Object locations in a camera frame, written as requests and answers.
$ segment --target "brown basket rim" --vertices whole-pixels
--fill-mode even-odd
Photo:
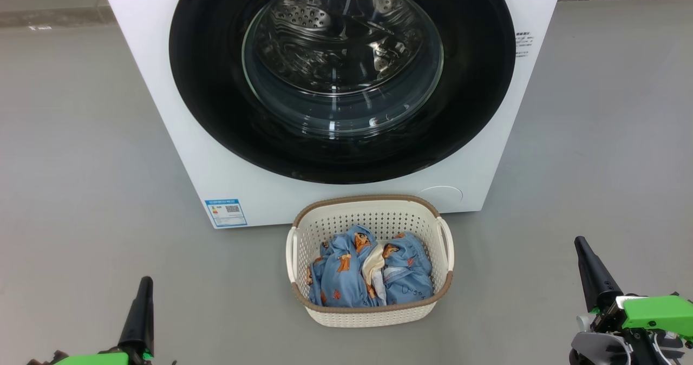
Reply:
[[[408,194],[369,194],[369,195],[353,195],[353,197],[340,197],[339,199],[328,199],[328,200],[322,200],[316,203],[312,203],[309,206],[305,207],[302,209],[302,211],[297,215],[296,219],[294,220],[293,226],[298,227],[299,223],[301,220],[305,217],[305,215],[310,212],[311,210],[314,210],[319,207],[327,207],[328,205],[336,205],[336,204],[341,204],[341,203],[358,203],[361,201],[375,201],[375,200],[401,200],[401,201],[411,201],[415,203],[419,203],[423,205],[424,207],[428,208],[428,210],[433,213],[434,217],[440,217],[440,213],[438,213],[438,210],[435,209],[435,207],[429,203],[428,201],[421,199],[421,197],[416,197],[415,195],[408,195]],[[368,307],[368,308],[346,308],[346,307],[323,307],[321,305],[315,305],[313,303],[310,303],[310,300],[305,298],[301,291],[299,290],[299,285],[297,283],[291,283],[291,287],[294,291],[294,295],[296,296],[297,299],[302,303],[303,306],[308,308],[309,310],[313,310],[316,312],[320,312],[323,314],[371,314],[374,312],[388,312],[388,311],[399,311],[399,310],[409,310],[410,308],[418,308],[418,307],[423,307],[426,305],[431,305],[435,303],[436,301],[440,300],[443,296],[445,296],[445,293],[448,292],[448,289],[450,289],[451,284],[453,283],[453,272],[448,271],[448,274],[446,275],[445,278],[445,283],[443,283],[443,287],[440,289],[440,291],[436,292],[435,295],[431,296],[430,298],[427,298],[426,300],[422,301],[415,301],[413,303],[406,303],[406,304],[393,304],[393,305],[385,305],[382,307]]]

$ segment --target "basket handle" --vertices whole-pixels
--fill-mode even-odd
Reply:
[[[289,230],[289,235],[286,237],[286,272],[289,275],[289,281],[296,283],[296,257],[298,255],[298,242],[296,236],[296,227]]]
[[[453,234],[450,232],[450,227],[448,223],[442,217],[436,217],[436,225],[438,228],[438,234],[441,239],[444,239],[445,243],[445,254],[448,257],[448,271],[453,271],[455,267],[455,245],[453,244]]]

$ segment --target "washing machine door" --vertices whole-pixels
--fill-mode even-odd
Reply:
[[[443,160],[512,78],[504,0],[180,0],[171,69],[199,123],[287,177],[369,183]]]

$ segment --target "plastic basket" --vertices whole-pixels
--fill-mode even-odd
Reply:
[[[433,297],[414,303],[371,308],[322,307],[310,303],[307,267],[322,241],[354,224],[382,241],[402,231],[415,234],[433,265]],[[419,320],[450,288],[455,249],[450,227],[429,202],[413,195],[359,195],[324,200],[306,207],[286,239],[286,269],[296,297],[310,316],[329,327],[376,327]]]

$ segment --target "washing machine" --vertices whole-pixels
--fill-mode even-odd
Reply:
[[[480,210],[557,0],[109,2],[226,229],[359,194]]]

